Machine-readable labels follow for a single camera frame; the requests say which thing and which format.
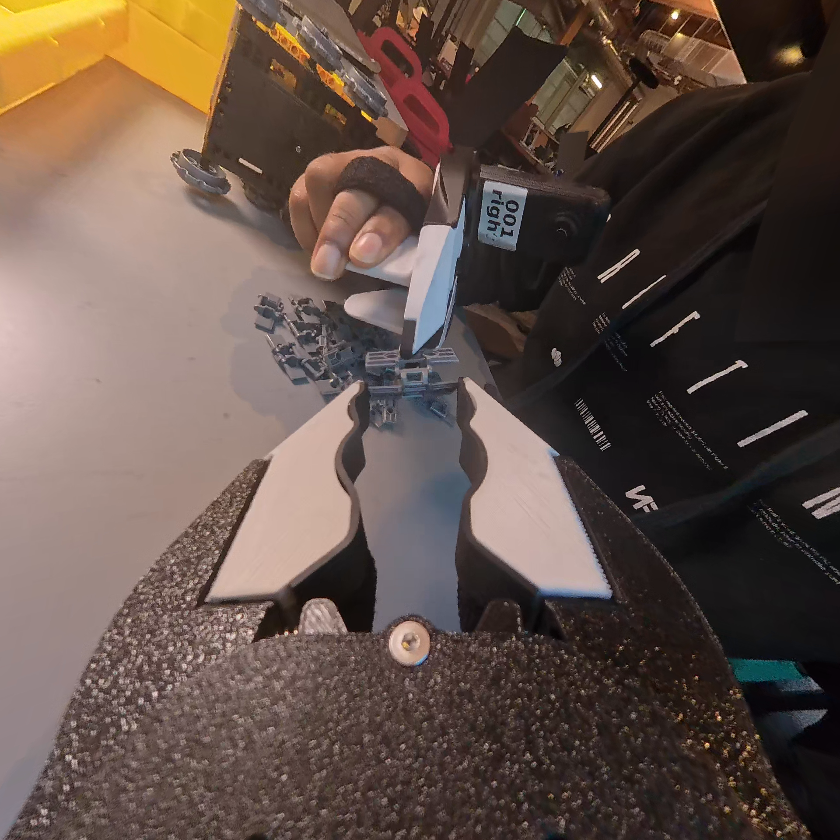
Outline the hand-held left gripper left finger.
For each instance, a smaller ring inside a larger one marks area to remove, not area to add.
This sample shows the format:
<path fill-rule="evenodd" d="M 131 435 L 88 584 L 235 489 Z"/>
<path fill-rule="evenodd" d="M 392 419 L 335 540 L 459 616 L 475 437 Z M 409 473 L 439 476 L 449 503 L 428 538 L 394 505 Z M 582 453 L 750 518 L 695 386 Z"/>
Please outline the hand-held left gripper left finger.
<path fill-rule="evenodd" d="M 212 579 L 210 606 L 269 603 L 282 629 L 326 599 L 351 632 L 372 630 L 372 555 L 355 481 L 370 395 L 357 381 L 272 449 Z"/>

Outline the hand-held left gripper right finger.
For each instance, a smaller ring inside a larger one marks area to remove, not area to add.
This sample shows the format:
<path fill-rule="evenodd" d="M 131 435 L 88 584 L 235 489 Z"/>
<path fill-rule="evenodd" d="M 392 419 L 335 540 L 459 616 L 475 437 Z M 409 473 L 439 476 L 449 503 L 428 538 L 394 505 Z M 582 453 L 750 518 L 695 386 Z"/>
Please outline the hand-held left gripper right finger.
<path fill-rule="evenodd" d="M 548 600 L 612 600 L 559 454 L 474 380 L 460 379 L 456 396 L 458 462 L 469 481 L 456 540 L 462 629 L 477 629 L 495 601 L 519 606 L 533 624 Z"/>

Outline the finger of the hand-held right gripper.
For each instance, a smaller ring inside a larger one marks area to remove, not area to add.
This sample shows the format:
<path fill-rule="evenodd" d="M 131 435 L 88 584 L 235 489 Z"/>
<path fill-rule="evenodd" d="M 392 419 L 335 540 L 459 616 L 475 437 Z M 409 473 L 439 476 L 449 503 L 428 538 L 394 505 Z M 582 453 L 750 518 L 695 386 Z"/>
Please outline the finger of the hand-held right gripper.
<path fill-rule="evenodd" d="M 455 307 L 457 267 L 464 225 L 426 225 L 416 247 L 403 318 L 401 356 L 436 349 L 448 333 Z"/>

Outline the small grey track link cluster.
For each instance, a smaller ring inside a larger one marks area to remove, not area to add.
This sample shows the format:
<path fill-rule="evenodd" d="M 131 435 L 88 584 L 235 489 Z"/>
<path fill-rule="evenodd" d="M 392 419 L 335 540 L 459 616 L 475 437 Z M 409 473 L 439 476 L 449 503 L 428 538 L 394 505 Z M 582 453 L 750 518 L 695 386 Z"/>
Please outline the small grey track link cluster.
<path fill-rule="evenodd" d="M 328 403 L 365 383 L 377 429 L 394 428 L 403 403 L 454 425 L 457 381 L 445 376 L 459 362 L 453 350 L 423 350 L 404 359 L 393 333 L 352 318 L 336 301 L 263 294 L 254 310 L 255 327 L 294 385 L 312 383 Z"/>

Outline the grey desk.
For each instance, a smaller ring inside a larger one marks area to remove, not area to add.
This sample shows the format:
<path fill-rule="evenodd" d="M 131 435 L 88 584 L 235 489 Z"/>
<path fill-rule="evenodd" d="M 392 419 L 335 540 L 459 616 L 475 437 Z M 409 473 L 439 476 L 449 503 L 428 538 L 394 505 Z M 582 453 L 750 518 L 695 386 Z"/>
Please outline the grey desk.
<path fill-rule="evenodd" d="M 249 462 L 321 410 L 255 328 L 339 300 L 237 182 L 174 173 L 205 118 L 106 58 L 2 116 L 2 834 L 100 636 Z"/>

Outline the person's right hand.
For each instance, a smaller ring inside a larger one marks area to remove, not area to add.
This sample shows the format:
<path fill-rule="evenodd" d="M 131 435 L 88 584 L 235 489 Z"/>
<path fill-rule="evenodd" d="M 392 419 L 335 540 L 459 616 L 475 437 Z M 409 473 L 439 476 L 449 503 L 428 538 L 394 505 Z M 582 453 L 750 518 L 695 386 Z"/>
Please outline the person's right hand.
<path fill-rule="evenodd" d="M 325 154 L 310 163 L 290 190 L 288 211 L 293 233 L 310 255 L 311 273 L 320 279 L 339 279 L 349 266 L 377 266 L 413 233 L 394 206 L 362 190 L 338 188 L 343 170 L 364 158 L 400 172 L 428 206 L 434 172 L 391 146 Z"/>

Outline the red plastic container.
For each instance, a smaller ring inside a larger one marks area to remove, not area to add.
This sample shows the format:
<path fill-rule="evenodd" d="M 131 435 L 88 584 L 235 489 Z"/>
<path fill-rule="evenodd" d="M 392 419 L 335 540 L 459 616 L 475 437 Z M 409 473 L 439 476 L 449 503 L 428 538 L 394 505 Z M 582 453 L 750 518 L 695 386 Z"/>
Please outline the red plastic container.
<path fill-rule="evenodd" d="M 368 56 L 380 65 L 380 79 L 406 124 L 407 139 L 434 169 L 452 143 L 445 111 L 423 84 L 416 51 L 393 28 L 380 27 L 371 36 L 358 30 L 357 35 Z"/>

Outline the black toy vehicle model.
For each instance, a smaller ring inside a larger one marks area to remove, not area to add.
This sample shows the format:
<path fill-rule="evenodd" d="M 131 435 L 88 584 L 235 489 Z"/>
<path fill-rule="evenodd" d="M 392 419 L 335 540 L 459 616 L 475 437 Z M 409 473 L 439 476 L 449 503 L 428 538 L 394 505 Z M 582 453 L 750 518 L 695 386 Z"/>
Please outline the black toy vehicle model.
<path fill-rule="evenodd" d="M 344 2 L 237 2 L 200 150 L 171 156 L 192 189 L 224 196 L 228 175 L 269 211 L 324 154 L 388 144 L 408 129 Z"/>

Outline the yellow storage bin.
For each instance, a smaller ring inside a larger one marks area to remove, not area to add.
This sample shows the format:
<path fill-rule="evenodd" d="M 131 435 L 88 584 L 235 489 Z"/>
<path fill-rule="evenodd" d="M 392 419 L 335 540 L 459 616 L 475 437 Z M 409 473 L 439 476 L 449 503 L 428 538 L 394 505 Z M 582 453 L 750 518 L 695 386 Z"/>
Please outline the yellow storage bin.
<path fill-rule="evenodd" d="M 2 1 L 1 113 L 99 63 L 128 31 L 124 1 Z"/>
<path fill-rule="evenodd" d="M 235 9 L 235 1 L 129 1 L 128 37 L 108 55 L 207 114 Z"/>

